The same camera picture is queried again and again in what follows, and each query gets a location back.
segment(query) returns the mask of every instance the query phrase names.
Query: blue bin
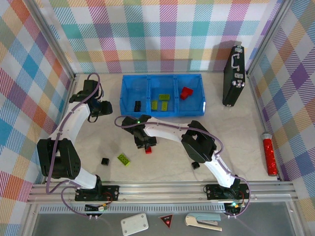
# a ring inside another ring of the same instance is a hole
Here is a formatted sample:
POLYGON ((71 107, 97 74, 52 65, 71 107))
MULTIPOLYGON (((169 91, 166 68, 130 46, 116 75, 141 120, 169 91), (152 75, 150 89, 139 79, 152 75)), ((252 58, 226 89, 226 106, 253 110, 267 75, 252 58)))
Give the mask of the blue bin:
POLYGON ((201 74, 176 75, 124 75, 120 97, 122 115, 139 117, 142 114, 153 117, 203 116, 206 99, 201 74), (183 87, 193 90, 192 96, 180 98, 183 87), (160 94, 169 94, 167 111, 162 111, 160 94), (151 110, 152 101, 158 101, 157 110, 151 110), (140 112, 134 111, 135 101, 141 101, 140 112))

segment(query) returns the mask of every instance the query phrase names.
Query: plaid backdrop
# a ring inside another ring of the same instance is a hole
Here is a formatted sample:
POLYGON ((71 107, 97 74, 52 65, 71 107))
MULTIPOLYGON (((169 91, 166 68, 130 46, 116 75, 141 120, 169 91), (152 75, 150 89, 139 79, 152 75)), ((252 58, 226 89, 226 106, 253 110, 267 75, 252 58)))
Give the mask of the plaid backdrop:
POLYGON ((315 0, 296 0, 252 80, 285 180, 315 235, 315 0))
POLYGON ((36 143, 57 127, 68 75, 22 0, 0 0, 0 236, 15 236, 33 183, 36 143))
POLYGON ((223 71, 251 62, 282 0, 36 0, 73 69, 223 71))

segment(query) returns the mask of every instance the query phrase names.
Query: red triangle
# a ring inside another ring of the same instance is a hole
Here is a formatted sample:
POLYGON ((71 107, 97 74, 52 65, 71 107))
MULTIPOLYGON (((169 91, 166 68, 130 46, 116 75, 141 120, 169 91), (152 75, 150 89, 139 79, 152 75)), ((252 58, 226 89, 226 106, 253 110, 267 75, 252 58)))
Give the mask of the red triangle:
POLYGON ((164 222, 164 224, 170 229, 172 224, 173 215, 161 216, 160 219, 164 222))

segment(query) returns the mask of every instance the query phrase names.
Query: yellow-green block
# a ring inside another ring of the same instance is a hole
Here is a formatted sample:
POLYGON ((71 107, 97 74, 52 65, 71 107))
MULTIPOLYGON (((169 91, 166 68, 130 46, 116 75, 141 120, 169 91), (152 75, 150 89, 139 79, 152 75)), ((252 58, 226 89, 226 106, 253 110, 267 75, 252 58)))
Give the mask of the yellow-green block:
POLYGON ((169 101, 170 95, 169 94, 160 94, 158 96, 158 98, 159 98, 160 101, 169 101))
POLYGON ((130 164, 129 159, 122 153, 118 157, 118 160, 120 160, 125 166, 128 166, 130 164))
POLYGON ((162 109, 161 111, 166 112, 167 111, 167 102, 162 102, 162 109))
POLYGON ((154 100, 152 101, 151 110, 157 110, 158 109, 158 101, 154 100))

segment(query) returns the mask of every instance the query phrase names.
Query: briefcase handle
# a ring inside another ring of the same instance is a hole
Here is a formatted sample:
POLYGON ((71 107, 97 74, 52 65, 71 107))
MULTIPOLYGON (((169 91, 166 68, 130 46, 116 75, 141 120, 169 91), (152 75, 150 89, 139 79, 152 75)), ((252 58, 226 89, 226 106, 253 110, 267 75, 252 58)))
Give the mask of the briefcase handle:
POLYGON ((231 67, 232 67, 232 69, 236 69, 237 71, 240 71, 240 66, 238 65, 238 66, 234 66, 234 57, 236 57, 237 59, 239 59, 240 58, 240 54, 239 53, 236 53, 236 54, 233 54, 232 55, 232 60, 231 60, 231 67))

